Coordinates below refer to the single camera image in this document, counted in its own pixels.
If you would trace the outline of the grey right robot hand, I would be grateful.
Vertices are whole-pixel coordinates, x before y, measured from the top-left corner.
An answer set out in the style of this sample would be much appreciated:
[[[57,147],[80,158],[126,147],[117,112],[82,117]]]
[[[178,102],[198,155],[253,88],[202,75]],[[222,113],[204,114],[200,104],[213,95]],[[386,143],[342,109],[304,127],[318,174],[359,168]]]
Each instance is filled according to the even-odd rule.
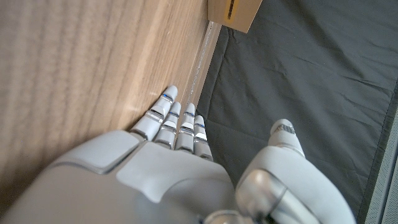
[[[46,167],[2,223],[354,223],[309,162],[292,123],[276,121],[237,184],[212,157],[204,120],[168,87],[129,131],[111,131]]]

